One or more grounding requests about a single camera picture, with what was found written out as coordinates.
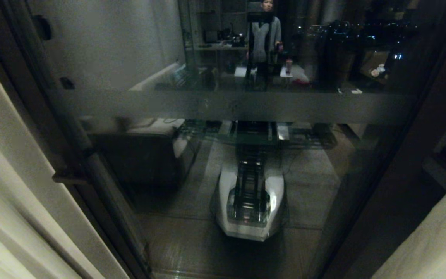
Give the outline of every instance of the floor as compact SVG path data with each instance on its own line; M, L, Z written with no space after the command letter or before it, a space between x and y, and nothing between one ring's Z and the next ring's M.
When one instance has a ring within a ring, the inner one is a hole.
M226 236L209 212L222 162L234 147L203 141L184 185L169 197L137 197L157 278L305 278L340 179L324 150L285 150L289 217L265 242Z

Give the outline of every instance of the glass panel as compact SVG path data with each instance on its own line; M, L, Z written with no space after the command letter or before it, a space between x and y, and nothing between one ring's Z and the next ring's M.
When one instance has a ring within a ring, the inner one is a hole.
M165 273L315 277L446 43L446 1L5 4Z

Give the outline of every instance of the person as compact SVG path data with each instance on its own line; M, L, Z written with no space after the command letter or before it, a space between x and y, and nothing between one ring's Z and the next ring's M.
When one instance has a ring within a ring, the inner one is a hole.
M262 11L273 11L273 0L261 0ZM247 58L251 58L251 63L257 65L258 76L264 76L265 83L268 82L269 64L271 64L271 50L281 44L281 22L273 16L271 23L253 22L252 29L247 32L247 41L249 41L250 32L254 35L254 45L251 55L247 51Z

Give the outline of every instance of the white curtain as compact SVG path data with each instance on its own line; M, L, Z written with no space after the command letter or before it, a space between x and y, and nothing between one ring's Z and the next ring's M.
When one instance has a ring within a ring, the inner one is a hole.
M446 279L446 195L374 279Z
M0 278L128 278L0 83Z

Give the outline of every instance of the gray sweater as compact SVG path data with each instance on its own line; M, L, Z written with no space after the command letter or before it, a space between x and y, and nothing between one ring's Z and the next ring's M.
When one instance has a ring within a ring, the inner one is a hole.
M281 41L281 23L280 20L275 16L273 17L273 21L271 21L271 31L269 30L269 23L263 24L259 27L259 23L255 22L252 24L252 33L254 34L254 53L253 53L253 62L266 62L269 61L270 50L274 49L274 43L276 41ZM265 40L266 35L269 34L269 49L268 53L265 50Z

